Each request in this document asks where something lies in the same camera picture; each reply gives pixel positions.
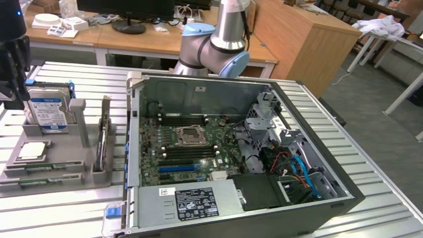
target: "motherboard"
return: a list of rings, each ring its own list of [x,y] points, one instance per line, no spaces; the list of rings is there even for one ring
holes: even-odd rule
[[[140,118],[142,185],[226,179],[242,155],[223,116]]]

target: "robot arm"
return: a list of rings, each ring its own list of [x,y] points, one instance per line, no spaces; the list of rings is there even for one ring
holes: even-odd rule
[[[19,0],[0,0],[0,102],[23,110],[29,100],[25,71],[29,71],[29,38]]]
[[[250,0],[222,0],[216,28],[203,23],[186,25],[175,74],[207,76],[210,69],[220,77],[239,76],[250,60],[242,36],[246,31],[250,39],[248,4]]]

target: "white cloth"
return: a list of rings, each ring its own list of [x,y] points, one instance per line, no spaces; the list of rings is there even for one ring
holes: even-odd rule
[[[367,33],[386,38],[388,41],[396,41],[404,34],[404,27],[400,23],[394,21],[394,16],[386,16],[382,19],[370,21],[356,21],[352,27],[363,32],[363,37]]]

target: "red wire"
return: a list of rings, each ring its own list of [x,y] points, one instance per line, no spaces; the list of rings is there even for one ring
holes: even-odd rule
[[[274,164],[272,164],[272,168],[271,168],[271,173],[274,172],[275,165],[276,165],[276,161],[278,161],[278,159],[279,159],[279,155],[280,155],[280,154],[287,154],[287,155],[290,156],[290,154],[288,154],[286,151],[282,151],[282,152],[278,153],[276,158],[275,158],[275,160],[274,160]]]
[[[302,182],[302,184],[304,185],[304,187],[307,187],[307,184],[306,184],[304,180],[302,179],[302,177],[300,177],[300,176],[298,176],[298,175],[294,175],[294,176],[296,176],[296,177],[298,177],[298,179],[299,179],[299,181]]]

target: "monitor stand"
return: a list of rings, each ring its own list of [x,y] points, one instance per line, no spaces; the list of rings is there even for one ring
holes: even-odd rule
[[[127,20],[118,20],[112,22],[112,27],[116,31],[131,35],[142,34],[146,31],[146,27],[142,23],[131,21],[131,17],[128,17]]]

